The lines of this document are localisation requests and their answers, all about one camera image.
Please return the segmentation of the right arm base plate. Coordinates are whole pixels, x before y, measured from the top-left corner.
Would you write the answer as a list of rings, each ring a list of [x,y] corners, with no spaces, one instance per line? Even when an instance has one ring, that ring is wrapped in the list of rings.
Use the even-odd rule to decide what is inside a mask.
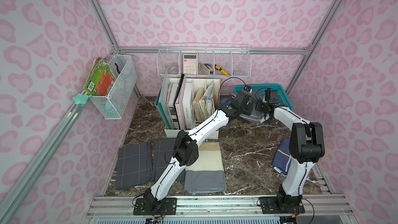
[[[303,214],[305,208],[301,197],[260,197],[259,204],[263,214]]]

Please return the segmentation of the grey pillowcase with label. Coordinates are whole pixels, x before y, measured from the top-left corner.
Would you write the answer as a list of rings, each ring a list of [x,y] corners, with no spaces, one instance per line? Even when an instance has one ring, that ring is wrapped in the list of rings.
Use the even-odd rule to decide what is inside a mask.
[[[240,114],[240,117],[244,120],[247,120],[251,123],[262,124],[270,120],[270,116],[268,113],[265,113],[261,109],[261,105],[263,103],[263,97],[259,93],[259,90],[253,90],[253,108],[250,115]]]

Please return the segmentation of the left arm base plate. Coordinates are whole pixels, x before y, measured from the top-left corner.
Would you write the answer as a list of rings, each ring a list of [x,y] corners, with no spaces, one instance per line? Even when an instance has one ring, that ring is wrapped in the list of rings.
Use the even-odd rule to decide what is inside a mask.
[[[176,208],[177,198],[165,198],[157,202],[154,207],[147,204],[143,198],[138,198],[134,203],[133,215],[175,215]]]

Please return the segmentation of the teal plastic basket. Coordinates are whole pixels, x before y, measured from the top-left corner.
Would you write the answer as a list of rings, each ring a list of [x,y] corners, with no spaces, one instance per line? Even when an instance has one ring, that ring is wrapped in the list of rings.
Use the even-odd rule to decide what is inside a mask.
[[[285,90],[283,89],[283,87],[279,84],[264,84],[264,85],[249,85],[253,90],[260,90],[260,94],[263,94],[266,90],[266,88],[272,88],[277,90],[278,93],[278,98],[279,98],[279,103],[280,103],[280,107],[288,107],[291,111],[293,111],[293,106],[292,103],[290,101],[290,99],[287,96],[287,93],[285,92]],[[235,98],[236,94],[243,89],[244,86],[236,86],[235,87],[235,95],[232,98],[232,103],[231,105],[233,106],[233,99]]]

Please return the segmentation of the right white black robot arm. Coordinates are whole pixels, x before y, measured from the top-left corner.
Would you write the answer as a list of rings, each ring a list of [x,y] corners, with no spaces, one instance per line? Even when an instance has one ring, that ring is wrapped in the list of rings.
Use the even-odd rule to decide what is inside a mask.
[[[301,214],[305,212],[302,199],[306,179],[313,166],[325,154],[322,125],[310,122],[289,107],[280,104],[277,90],[266,88],[264,96],[255,94],[256,110],[269,119],[274,118],[291,130],[290,168],[275,197],[260,197],[258,206],[264,214]]]

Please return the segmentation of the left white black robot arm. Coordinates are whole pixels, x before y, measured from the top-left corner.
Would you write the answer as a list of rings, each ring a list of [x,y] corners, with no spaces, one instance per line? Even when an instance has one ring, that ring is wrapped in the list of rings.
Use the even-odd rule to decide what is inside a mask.
[[[181,130],[175,139],[173,153],[168,166],[156,183],[144,195],[145,209],[152,214],[160,211],[172,184],[180,173],[199,158],[199,147],[216,130],[228,125],[241,114],[250,114],[253,108],[252,88],[245,85],[230,103],[220,104],[218,109],[204,122],[190,131]]]

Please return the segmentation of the cream and grey pillowcase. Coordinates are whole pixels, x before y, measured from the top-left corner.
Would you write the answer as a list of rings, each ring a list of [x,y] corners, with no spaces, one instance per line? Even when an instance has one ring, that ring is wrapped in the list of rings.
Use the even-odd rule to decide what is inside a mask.
[[[192,195],[226,192],[226,176],[218,142],[204,142],[199,147],[199,158],[186,168],[184,190]]]

